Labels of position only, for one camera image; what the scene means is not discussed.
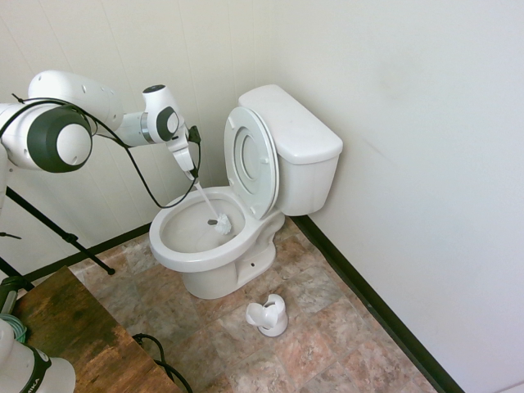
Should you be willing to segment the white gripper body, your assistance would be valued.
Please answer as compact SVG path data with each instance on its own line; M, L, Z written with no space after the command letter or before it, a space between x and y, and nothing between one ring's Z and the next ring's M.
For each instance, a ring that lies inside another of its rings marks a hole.
M173 154L180 169L184 172L191 172L195 169L191 153L189 151L188 140L185 134L166 143L168 150Z

